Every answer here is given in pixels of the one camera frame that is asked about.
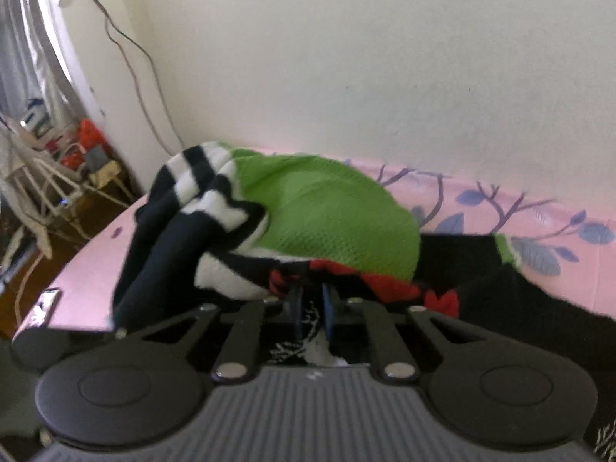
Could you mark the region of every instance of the black wire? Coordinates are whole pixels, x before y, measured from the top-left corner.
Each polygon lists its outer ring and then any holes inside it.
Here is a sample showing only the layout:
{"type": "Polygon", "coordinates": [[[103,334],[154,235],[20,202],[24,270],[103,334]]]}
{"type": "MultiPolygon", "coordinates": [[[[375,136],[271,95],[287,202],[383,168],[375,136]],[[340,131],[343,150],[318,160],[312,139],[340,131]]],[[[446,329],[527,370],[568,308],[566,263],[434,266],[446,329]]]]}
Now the black wire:
{"type": "Polygon", "coordinates": [[[160,78],[159,78],[159,75],[158,75],[158,70],[156,69],[156,64],[154,63],[152,55],[150,55],[147,52],[147,50],[144,49],[140,44],[138,44],[133,38],[131,38],[124,31],[119,29],[119,27],[117,26],[115,21],[113,21],[112,16],[109,14],[109,11],[100,2],[100,0],[92,0],[92,1],[99,8],[99,10],[101,12],[103,12],[103,15],[105,16],[105,33],[107,34],[107,37],[109,38],[109,40],[118,47],[120,53],[122,54],[122,58],[124,59],[124,62],[126,63],[126,67],[128,68],[128,70],[129,70],[129,72],[130,72],[130,74],[132,76],[132,79],[133,79],[133,82],[134,82],[134,86],[135,86],[135,91],[136,91],[137,97],[139,99],[139,105],[141,107],[141,110],[144,113],[144,116],[146,117],[146,121],[148,122],[148,125],[150,126],[150,130],[152,131],[152,134],[154,135],[154,137],[156,138],[156,141],[158,142],[158,144],[160,144],[162,149],[164,149],[165,152],[167,152],[167,154],[169,156],[174,156],[175,153],[172,152],[171,150],[169,150],[169,148],[164,144],[164,142],[162,141],[158,131],[156,130],[156,127],[154,126],[152,118],[150,117],[150,114],[147,111],[146,103],[144,102],[144,99],[143,99],[143,96],[142,96],[142,93],[141,93],[141,89],[139,87],[139,80],[137,78],[135,70],[132,67],[130,61],[128,60],[128,56],[126,55],[126,51],[124,50],[124,47],[122,47],[122,45],[116,39],[114,39],[111,36],[111,34],[109,32],[109,24],[112,25],[113,29],[115,29],[116,32],[118,32],[119,35],[121,35],[126,40],[131,42],[135,47],[137,47],[146,56],[148,62],[150,63],[150,67],[152,68],[152,72],[154,74],[154,80],[155,80],[155,83],[156,83],[156,89],[158,90],[158,95],[160,97],[160,100],[161,100],[162,107],[164,109],[165,115],[167,116],[167,119],[169,120],[169,125],[171,126],[171,130],[173,131],[174,135],[176,136],[177,141],[180,143],[180,147],[182,149],[185,149],[186,145],[184,144],[184,141],[180,137],[180,134],[178,133],[177,128],[176,128],[176,126],[173,123],[173,119],[171,118],[171,115],[169,113],[169,108],[167,107],[167,101],[165,100],[164,94],[162,93],[162,86],[161,86],[161,83],[160,83],[160,78]]]}

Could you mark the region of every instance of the bed sheet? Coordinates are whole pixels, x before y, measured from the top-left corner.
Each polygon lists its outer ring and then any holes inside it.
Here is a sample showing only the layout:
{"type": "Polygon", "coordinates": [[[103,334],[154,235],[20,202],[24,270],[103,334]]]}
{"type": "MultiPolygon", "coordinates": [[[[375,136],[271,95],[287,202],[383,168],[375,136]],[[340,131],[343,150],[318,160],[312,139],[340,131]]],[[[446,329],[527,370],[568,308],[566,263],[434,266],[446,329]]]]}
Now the bed sheet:
{"type": "MultiPolygon", "coordinates": [[[[402,166],[345,160],[387,188],[424,232],[503,233],[523,274],[548,293],[616,317],[616,220],[583,207],[402,166]]],[[[98,234],[51,286],[63,291],[50,325],[104,330],[142,198],[98,234]]]]}

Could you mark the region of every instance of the black and white striped fabric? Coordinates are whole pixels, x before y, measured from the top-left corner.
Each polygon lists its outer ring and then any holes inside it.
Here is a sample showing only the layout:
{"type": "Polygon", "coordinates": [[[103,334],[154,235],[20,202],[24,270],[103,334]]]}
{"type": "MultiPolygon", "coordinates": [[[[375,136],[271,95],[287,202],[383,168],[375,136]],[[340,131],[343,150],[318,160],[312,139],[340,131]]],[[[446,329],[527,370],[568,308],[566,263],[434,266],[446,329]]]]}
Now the black and white striped fabric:
{"type": "Polygon", "coordinates": [[[113,301],[114,323],[129,330],[203,302],[233,310],[262,299],[284,260],[252,248],[267,212],[242,200],[232,154],[217,143],[169,160],[136,221],[113,301]]]}

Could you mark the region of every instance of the gray ribbed surface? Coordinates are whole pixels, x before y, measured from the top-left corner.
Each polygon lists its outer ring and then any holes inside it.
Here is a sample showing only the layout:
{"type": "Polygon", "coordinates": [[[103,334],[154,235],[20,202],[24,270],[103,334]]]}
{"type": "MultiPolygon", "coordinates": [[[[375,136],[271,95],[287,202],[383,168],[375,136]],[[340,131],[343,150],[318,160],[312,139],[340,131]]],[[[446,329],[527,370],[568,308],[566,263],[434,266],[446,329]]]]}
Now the gray ribbed surface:
{"type": "Polygon", "coordinates": [[[588,462],[577,444],[512,454],[449,433],[411,388],[365,367],[264,368],[250,384],[220,387],[183,431],[125,454],[55,445],[37,462],[588,462]]]}

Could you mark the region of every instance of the white wall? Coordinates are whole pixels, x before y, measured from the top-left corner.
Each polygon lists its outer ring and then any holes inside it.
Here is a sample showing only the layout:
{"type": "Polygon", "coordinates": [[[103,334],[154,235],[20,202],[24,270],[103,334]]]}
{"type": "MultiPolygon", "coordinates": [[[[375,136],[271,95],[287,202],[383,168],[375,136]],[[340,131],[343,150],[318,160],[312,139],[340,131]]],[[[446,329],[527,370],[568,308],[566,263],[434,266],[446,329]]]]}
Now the white wall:
{"type": "MultiPolygon", "coordinates": [[[[122,0],[101,0],[128,35],[135,36],[122,0]]],[[[148,189],[169,158],[150,132],[139,107],[132,77],[116,45],[105,35],[105,18],[92,0],[51,4],[55,30],[69,73],[90,117],[118,150],[143,189],[148,189]]],[[[139,78],[140,88],[158,132],[171,152],[179,144],[164,115],[153,75],[144,57],[121,40],[139,78]]]]}
{"type": "Polygon", "coordinates": [[[189,143],[616,206],[616,0],[123,0],[189,143]]]}

